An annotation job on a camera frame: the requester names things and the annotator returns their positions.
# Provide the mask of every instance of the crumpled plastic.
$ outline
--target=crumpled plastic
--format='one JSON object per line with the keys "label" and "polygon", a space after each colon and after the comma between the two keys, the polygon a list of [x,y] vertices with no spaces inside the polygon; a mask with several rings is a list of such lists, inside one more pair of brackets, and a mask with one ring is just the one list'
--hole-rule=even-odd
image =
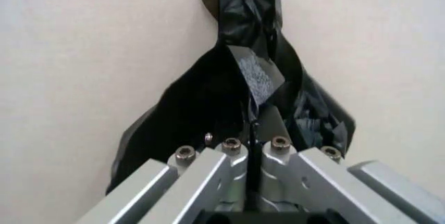
{"label": "crumpled plastic", "polygon": [[182,145],[204,148],[237,137],[248,148],[264,105],[278,108],[297,150],[330,145],[345,155],[352,117],[304,70],[281,33],[281,0],[202,0],[218,20],[215,46],[127,129],[107,193],[150,158],[166,162]]}

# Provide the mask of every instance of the hex socket screw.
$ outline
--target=hex socket screw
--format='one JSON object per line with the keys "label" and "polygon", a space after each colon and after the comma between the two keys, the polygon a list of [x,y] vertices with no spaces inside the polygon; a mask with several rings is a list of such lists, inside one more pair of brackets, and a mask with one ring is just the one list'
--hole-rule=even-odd
{"label": "hex socket screw", "polygon": [[289,139],[283,136],[276,136],[272,138],[271,142],[272,149],[279,153],[287,153],[291,146],[291,142]]}
{"label": "hex socket screw", "polygon": [[227,138],[222,142],[221,147],[226,155],[238,155],[241,152],[241,141],[237,138]]}
{"label": "hex socket screw", "polygon": [[176,163],[179,165],[190,165],[196,158],[195,149],[192,146],[181,146],[175,152]]}
{"label": "hex socket screw", "polygon": [[331,147],[331,146],[323,146],[320,149],[325,155],[327,155],[331,160],[335,161],[336,163],[340,162],[341,159],[341,152],[338,151],[338,149]]}

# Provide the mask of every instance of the white wall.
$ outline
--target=white wall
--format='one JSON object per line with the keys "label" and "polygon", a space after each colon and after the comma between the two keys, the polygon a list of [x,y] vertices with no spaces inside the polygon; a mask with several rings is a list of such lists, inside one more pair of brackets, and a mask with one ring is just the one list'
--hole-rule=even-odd
{"label": "white wall", "polygon": [[[445,197],[445,0],[282,0],[303,64],[355,117],[348,160]],[[123,130],[216,40],[200,0],[0,0],[0,218],[70,223]]]}

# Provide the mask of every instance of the black plastic bag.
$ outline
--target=black plastic bag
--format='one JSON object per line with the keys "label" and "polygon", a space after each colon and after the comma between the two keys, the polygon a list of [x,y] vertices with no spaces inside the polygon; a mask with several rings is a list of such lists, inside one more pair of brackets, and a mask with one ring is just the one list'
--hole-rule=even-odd
{"label": "black plastic bag", "polygon": [[124,132],[107,193],[150,158],[166,162],[182,145],[203,149],[206,133],[212,146],[237,137],[251,152],[261,148],[258,118],[267,106],[278,109],[297,150],[331,145],[346,153],[354,120],[306,73],[282,35],[281,1],[203,2],[218,20],[215,47]]}

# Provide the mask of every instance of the metal bar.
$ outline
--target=metal bar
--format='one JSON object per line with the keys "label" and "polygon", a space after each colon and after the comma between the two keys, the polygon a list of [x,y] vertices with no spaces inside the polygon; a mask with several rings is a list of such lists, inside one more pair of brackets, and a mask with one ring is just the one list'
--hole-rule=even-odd
{"label": "metal bar", "polygon": [[415,223],[316,148],[292,155],[277,177],[309,211],[334,210],[349,223]]}
{"label": "metal bar", "polygon": [[445,203],[378,161],[348,169],[359,180],[419,223],[445,223]]}
{"label": "metal bar", "polygon": [[150,159],[86,213],[77,224],[136,223],[177,177],[175,168]]}
{"label": "metal bar", "polygon": [[206,148],[139,223],[192,223],[215,209],[230,180],[230,159]]}

